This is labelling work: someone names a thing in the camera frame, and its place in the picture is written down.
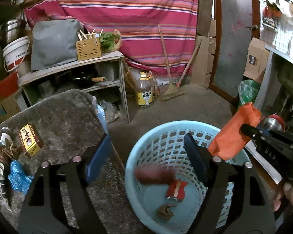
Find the person's right hand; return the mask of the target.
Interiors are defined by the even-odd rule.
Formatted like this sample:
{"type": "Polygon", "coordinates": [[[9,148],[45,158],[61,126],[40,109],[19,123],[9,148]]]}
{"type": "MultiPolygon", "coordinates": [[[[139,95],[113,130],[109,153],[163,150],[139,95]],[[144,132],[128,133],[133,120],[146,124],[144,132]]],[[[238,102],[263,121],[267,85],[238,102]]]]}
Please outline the person's right hand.
{"type": "Polygon", "coordinates": [[[293,185],[292,184],[290,184],[288,182],[285,183],[283,186],[283,191],[275,194],[274,200],[272,202],[272,211],[273,212],[277,211],[280,208],[280,206],[282,204],[282,202],[281,202],[282,198],[286,198],[290,202],[290,204],[293,208],[293,185]]]}

